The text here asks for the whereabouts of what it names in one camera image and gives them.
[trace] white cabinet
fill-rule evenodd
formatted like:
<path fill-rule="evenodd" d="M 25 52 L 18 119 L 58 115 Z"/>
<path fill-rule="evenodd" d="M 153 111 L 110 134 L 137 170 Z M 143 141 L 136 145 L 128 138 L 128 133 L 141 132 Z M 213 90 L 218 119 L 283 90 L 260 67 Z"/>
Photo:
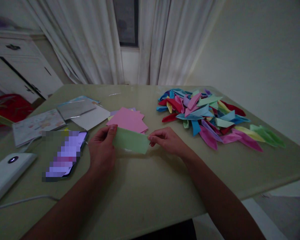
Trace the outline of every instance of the white cabinet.
<path fill-rule="evenodd" d="M 38 97 L 48 99 L 63 85 L 32 38 L 45 36 L 43 33 L 0 31 L 0 58 L 3 59 L 0 59 L 0 90 L 20 94 L 29 102 Z"/>

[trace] hand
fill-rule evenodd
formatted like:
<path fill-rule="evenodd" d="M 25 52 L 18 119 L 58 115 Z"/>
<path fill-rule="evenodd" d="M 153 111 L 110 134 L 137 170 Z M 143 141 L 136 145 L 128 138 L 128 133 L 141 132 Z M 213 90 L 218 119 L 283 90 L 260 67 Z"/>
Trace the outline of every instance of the hand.
<path fill-rule="evenodd" d="M 191 150 L 170 127 L 154 131 L 148 136 L 148 139 L 151 141 L 151 147 L 157 143 L 167 152 L 179 157 L 183 157 L 187 150 Z"/>
<path fill-rule="evenodd" d="M 114 167 L 116 155 L 112 140 L 116 136 L 117 125 L 101 128 L 89 141 L 89 172 L 93 175 L 108 175 Z"/>

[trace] forearm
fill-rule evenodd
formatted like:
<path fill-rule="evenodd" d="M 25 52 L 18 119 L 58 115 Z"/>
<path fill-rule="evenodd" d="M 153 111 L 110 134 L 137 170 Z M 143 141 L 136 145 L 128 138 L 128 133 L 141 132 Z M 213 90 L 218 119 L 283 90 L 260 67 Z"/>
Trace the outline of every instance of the forearm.
<path fill-rule="evenodd" d="M 225 239 L 265 239 L 240 200 L 194 151 L 187 150 L 181 158 L 209 216 Z"/>
<path fill-rule="evenodd" d="M 88 171 L 22 239 L 75 239 L 103 181 L 101 174 Z"/>

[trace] pile of origami pieces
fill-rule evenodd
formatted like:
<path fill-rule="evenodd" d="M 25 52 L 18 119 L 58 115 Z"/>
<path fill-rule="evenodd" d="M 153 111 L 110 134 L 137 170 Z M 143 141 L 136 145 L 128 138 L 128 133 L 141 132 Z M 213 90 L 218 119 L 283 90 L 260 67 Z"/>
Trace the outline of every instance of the pile of origami pieces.
<path fill-rule="evenodd" d="M 166 91 L 159 99 L 157 111 L 169 111 L 162 122 L 182 120 L 183 127 L 192 126 L 193 136 L 199 134 L 206 144 L 218 150 L 217 142 L 223 144 L 239 141 L 259 152 L 263 152 L 258 142 L 267 143 L 273 147 L 285 148 L 284 142 L 271 130 L 263 126 L 250 125 L 250 129 L 238 126 L 251 121 L 245 112 L 231 104 L 222 101 L 209 90 L 205 92 L 184 91 L 174 88 Z"/>

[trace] left hand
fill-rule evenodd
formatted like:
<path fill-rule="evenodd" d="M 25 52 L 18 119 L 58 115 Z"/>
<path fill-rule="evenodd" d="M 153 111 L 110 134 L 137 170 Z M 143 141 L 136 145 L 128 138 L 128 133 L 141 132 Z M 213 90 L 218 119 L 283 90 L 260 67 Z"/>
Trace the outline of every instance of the left hand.
<path fill-rule="evenodd" d="M 101 128 L 89 141 L 90 168 L 93 175 L 107 176 L 114 167 L 116 155 L 112 140 L 116 136 L 117 125 Z"/>

